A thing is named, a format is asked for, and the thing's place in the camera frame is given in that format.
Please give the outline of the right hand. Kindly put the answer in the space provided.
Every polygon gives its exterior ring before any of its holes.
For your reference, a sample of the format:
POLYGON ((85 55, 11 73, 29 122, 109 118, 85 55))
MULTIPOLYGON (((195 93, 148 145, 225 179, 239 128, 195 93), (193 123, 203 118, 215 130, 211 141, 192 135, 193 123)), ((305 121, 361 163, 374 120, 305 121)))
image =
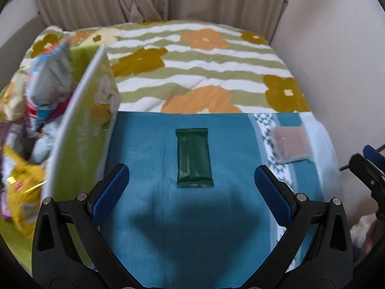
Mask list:
POLYGON ((366 239, 365 239, 364 244, 362 246, 362 251, 364 254, 369 254, 371 252, 372 248, 376 244, 377 226, 378 226, 378 220, 375 219, 372 222, 372 224, 370 225, 370 227, 366 233, 366 239))

